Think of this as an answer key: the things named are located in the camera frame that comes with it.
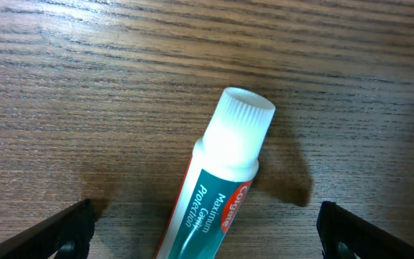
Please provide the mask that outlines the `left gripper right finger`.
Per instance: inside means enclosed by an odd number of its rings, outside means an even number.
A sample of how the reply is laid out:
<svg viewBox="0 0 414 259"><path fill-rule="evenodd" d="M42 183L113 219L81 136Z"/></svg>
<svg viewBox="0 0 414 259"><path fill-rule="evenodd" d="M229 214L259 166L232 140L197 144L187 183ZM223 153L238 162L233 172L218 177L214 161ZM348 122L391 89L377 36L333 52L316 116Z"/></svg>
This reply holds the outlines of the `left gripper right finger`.
<svg viewBox="0 0 414 259"><path fill-rule="evenodd" d="M340 207L321 204L316 228L324 259L414 259L414 247Z"/></svg>

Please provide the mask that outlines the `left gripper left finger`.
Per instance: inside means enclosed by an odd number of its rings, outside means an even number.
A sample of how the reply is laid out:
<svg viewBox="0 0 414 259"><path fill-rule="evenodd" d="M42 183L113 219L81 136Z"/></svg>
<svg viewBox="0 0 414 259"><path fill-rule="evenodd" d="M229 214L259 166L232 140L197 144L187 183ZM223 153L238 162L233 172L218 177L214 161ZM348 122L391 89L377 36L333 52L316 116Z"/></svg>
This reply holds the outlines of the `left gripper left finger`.
<svg viewBox="0 0 414 259"><path fill-rule="evenodd" d="M85 259L95 231L90 199L79 201L50 218L0 243L0 259Z"/></svg>

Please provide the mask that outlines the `teal toothpaste tube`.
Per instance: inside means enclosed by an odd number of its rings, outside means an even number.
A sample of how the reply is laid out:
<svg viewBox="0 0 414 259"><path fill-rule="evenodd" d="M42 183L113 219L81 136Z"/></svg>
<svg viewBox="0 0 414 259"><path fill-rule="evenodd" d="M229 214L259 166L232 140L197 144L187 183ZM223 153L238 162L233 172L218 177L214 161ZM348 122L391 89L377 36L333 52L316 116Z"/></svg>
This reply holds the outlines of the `teal toothpaste tube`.
<svg viewBox="0 0 414 259"><path fill-rule="evenodd" d="M228 87L193 148L156 258L214 258L259 168L275 105Z"/></svg>

